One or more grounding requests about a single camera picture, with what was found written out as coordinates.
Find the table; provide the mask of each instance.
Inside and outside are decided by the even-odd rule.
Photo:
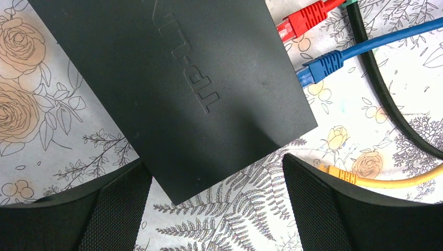
[[[266,0],[275,23],[313,2]],[[438,0],[363,0],[359,4],[371,37],[443,16]],[[27,1],[4,0],[0,9],[4,10],[0,14],[0,204],[33,202],[137,159]],[[439,148],[443,147],[443,111],[437,108],[443,89],[439,82],[442,30],[375,50],[403,115]],[[285,45],[294,68],[330,50],[351,46],[349,31],[346,13],[335,9],[322,24]],[[29,46],[22,51],[7,46],[21,42]],[[333,164],[377,179],[415,176],[440,163],[394,128],[358,59],[346,61],[341,70],[305,93],[319,126],[283,149],[178,206],[153,180],[134,249],[302,250],[281,169],[284,153],[314,166]],[[8,100],[15,102],[6,106]],[[11,118],[14,112],[20,116]],[[437,203],[443,199],[442,181],[438,177],[416,187],[371,190]]]

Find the black router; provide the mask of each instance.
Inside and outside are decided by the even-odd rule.
[[[263,0],[29,0],[175,203],[317,126]]]

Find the cable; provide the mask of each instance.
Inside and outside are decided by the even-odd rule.
[[[314,60],[309,61],[308,63],[303,64],[304,68],[299,69],[296,72],[297,77],[302,87],[318,83],[322,81],[325,77],[343,67],[343,62],[347,59],[350,59],[354,56],[360,55],[382,45],[441,27],[443,27],[443,17],[426,22],[424,24],[386,34],[374,39],[366,40],[344,51],[331,51]]]
[[[352,46],[342,51],[343,60],[347,60],[363,54],[372,49],[378,48],[382,45],[399,41],[401,39],[409,38],[421,33],[425,33],[431,30],[436,30],[443,27],[443,18],[437,18],[435,20],[426,22],[424,24],[412,26],[406,29],[402,29],[393,33],[385,34],[371,40],[362,41],[355,46]]]
[[[351,4],[347,6],[346,9],[356,42],[361,43],[368,40],[358,4]],[[383,76],[378,69],[377,61],[373,52],[369,51],[363,53],[361,55],[361,59],[366,71],[368,72],[369,82],[371,83],[378,100],[384,107],[384,110],[388,114],[390,120],[403,133],[403,135],[405,135],[405,137],[407,137],[420,150],[438,159],[443,159],[443,152],[425,141],[404,119],[403,115],[392,99],[391,94],[389,93],[389,90],[383,80]]]
[[[328,12],[342,4],[344,0],[327,0],[315,2],[291,15],[285,17],[276,26],[280,38],[285,43],[293,38],[299,38],[312,27],[328,17]]]
[[[327,174],[330,174],[336,178],[364,187],[374,187],[374,188],[404,188],[420,185],[427,181],[434,179],[435,177],[443,174],[443,163],[438,165],[431,171],[424,174],[401,180],[376,180],[367,179],[363,177],[358,177],[357,175],[341,170],[335,166],[324,166],[320,165],[319,169]]]

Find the yellow ethernet cable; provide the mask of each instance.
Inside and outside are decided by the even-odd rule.
[[[411,187],[425,183],[427,181],[434,179],[440,174],[443,174],[443,163],[441,163],[434,169],[424,174],[401,180],[376,180],[376,179],[362,178],[358,177],[353,173],[341,170],[335,166],[320,165],[318,169],[334,177],[337,177],[341,180],[344,180],[346,182],[358,186],[374,187],[374,188],[403,188],[403,187]]]

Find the ethernet cable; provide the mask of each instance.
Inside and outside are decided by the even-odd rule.
[[[318,1],[292,13],[277,25],[280,38],[285,43],[293,38],[301,37],[312,27],[325,20],[328,17],[328,12],[341,5],[344,1],[345,0]]]
[[[441,163],[436,168],[424,174],[401,180],[376,180],[376,179],[363,178],[353,173],[341,170],[335,166],[320,165],[319,170],[358,186],[373,187],[373,188],[404,188],[404,187],[420,185],[443,174],[443,163]]]
[[[424,24],[409,27],[390,34],[382,35],[357,45],[354,45],[344,51],[334,50],[326,53],[314,60],[303,64],[303,68],[296,71],[301,86],[307,87],[316,84],[324,78],[343,67],[345,60],[357,55],[378,48],[401,39],[412,37],[421,33],[432,31],[443,27],[443,17]]]

